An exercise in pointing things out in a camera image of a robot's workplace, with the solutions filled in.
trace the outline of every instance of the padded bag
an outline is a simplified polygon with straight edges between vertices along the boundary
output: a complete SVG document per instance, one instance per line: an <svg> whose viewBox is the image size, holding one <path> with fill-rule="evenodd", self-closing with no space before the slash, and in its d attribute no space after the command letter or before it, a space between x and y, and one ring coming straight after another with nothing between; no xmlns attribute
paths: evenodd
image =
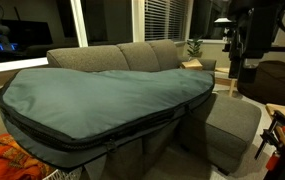
<svg viewBox="0 0 285 180"><path fill-rule="evenodd" d="M210 74L182 69L27 69L0 89L0 112L22 148L71 170L195 108L210 96L213 80Z"/></svg>

